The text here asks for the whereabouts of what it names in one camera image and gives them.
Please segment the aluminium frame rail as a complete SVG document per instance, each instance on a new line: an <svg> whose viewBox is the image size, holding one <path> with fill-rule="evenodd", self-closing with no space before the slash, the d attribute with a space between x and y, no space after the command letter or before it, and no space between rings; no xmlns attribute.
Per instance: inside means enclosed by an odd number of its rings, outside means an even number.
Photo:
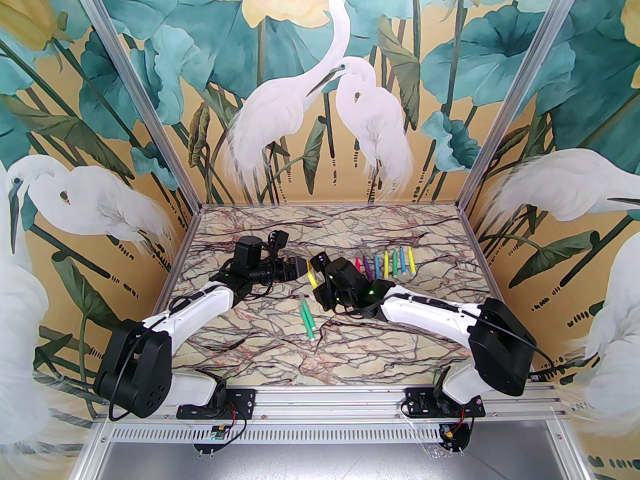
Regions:
<svg viewBox="0 0 640 480"><path fill-rule="evenodd" d="M275 418L402 418L407 414L405 389L422 385L252 386L254 420ZM548 382L534 382L519 397L498 391L478 395L488 419L566 419L567 410Z"/></svg>

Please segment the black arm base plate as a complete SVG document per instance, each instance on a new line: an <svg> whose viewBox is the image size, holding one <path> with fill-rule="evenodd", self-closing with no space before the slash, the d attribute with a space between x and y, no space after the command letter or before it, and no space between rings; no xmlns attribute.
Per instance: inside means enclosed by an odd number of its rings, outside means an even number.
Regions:
<svg viewBox="0 0 640 480"><path fill-rule="evenodd" d="M466 404L456 402L436 386L412 386L404 389L407 414L418 419L484 418L485 407L480 396Z"/></svg>
<svg viewBox="0 0 640 480"><path fill-rule="evenodd" d="M240 419L250 420L253 418L256 393L256 390L251 388L223 387L215 391L204 405L180 405L176 412L176 418L178 420L214 421L240 417Z"/></svg>

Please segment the vented metal panel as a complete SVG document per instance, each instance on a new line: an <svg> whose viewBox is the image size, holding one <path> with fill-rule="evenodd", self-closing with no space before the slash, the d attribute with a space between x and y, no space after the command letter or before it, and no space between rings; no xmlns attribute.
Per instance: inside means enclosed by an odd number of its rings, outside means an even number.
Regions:
<svg viewBox="0 0 640 480"><path fill-rule="evenodd" d="M459 454L411 443L191 444L102 438L69 480L595 480L557 422L476 423Z"/></svg>

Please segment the aluminium corner post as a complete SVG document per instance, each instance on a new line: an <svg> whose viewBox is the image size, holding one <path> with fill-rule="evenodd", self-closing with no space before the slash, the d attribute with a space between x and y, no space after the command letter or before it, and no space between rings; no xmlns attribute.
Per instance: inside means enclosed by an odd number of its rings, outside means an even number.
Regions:
<svg viewBox="0 0 640 480"><path fill-rule="evenodd" d="M489 164L498 150L503 134L515 119L517 112L525 105L525 98L534 85L574 2L576 0L550 0L505 99L489 128L480 153L478 153L470 173L467 174L457 199L455 199L455 208L459 214L466 210L474 192L480 185L483 174L489 169Z"/></svg>
<svg viewBox="0 0 640 480"><path fill-rule="evenodd" d="M135 109L150 133L151 139L156 143L167 166L176 178L179 188L185 196L186 204L192 212L197 214L199 210L201 210L201 199L186 173L167 131L158 117L142 80L130 60L130 55L126 52L125 45L122 43L121 37L115 29L105 4L102 0L79 1L102 41L115 69L118 71Z"/></svg>

